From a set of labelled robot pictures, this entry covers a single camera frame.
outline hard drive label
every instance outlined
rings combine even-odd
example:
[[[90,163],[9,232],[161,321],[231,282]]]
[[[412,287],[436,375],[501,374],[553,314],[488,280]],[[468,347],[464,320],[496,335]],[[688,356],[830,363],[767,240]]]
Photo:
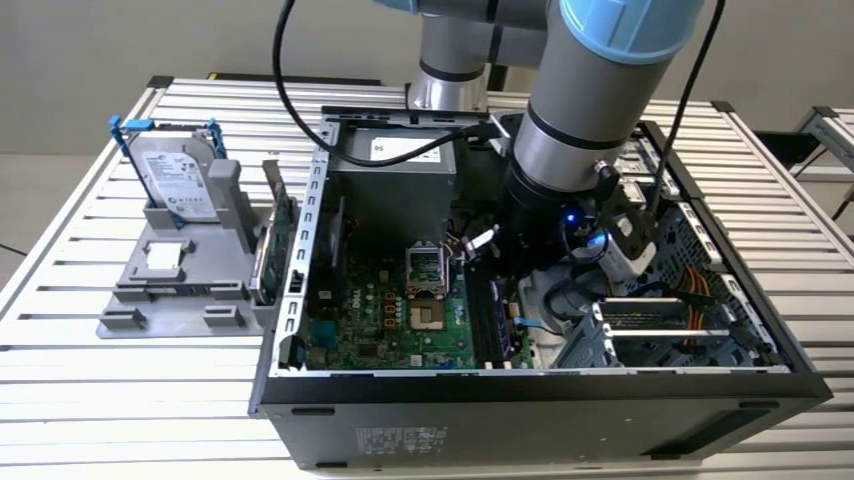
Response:
[[[186,221],[214,218],[216,209],[196,159],[172,152],[145,152],[142,158],[169,212]]]

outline aluminum extrusion table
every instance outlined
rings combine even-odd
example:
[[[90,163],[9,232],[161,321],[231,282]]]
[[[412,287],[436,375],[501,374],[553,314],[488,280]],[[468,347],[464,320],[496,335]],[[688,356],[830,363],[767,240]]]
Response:
[[[308,122],[319,120],[323,104],[403,105],[400,88],[295,84],[289,91]],[[525,99],[496,93],[491,108],[521,109]],[[674,113],[675,102],[655,101],[644,119],[667,133]],[[129,116],[214,117],[252,201],[271,202],[267,158],[280,160],[288,191],[301,196],[313,146],[272,84],[152,84]],[[675,146],[835,398],[702,465],[363,476],[854,478],[854,247],[734,112],[691,103]],[[312,478],[321,473],[296,469],[269,423],[245,417],[259,337],[100,340],[94,334],[145,223],[142,195],[110,142],[0,293],[0,477]]]

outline motherboard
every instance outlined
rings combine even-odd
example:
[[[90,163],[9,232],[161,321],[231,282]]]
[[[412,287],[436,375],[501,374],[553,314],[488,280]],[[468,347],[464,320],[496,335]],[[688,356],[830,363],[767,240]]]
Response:
[[[477,368],[463,261],[447,259],[447,293],[435,297],[407,292],[407,277],[437,267],[441,275],[424,278],[437,280],[443,262],[436,266],[423,253],[412,257],[413,269],[403,258],[349,253],[344,298],[312,318],[309,369]],[[531,365],[527,338],[524,345],[515,368]]]

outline white sticker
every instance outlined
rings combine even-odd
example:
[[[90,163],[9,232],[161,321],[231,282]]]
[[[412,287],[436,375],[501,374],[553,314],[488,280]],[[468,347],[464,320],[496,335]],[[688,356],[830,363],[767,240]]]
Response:
[[[169,212],[188,221],[216,218],[196,159],[173,152],[145,152],[142,159]]]
[[[376,137],[371,140],[371,160],[388,160],[389,158],[409,153],[433,140],[433,138]],[[439,154],[439,148],[433,148],[409,160],[409,162],[440,163],[441,156]]]
[[[149,270],[174,270],[181,263],[182,244],[177,242],[150,242],[145,266]]]

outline label sticker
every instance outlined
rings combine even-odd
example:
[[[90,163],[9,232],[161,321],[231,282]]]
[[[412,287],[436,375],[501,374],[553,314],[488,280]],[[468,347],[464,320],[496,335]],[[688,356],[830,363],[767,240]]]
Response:
[[[142,159],[169,212],[188,221],[216,218],[196,159],[173,152],[145,152]]]
[[[433,140],[433,138],[376,137],[371,140],[371,160],[388,160],[389,158],[409,153],[412,150],[423,147]],[[409,162],[441,163],[439,148],[433,148],[427,153],[409,160]]]
[[[448,427],[367,427],[355,430],[361,455],[440,453],[448,435]]]

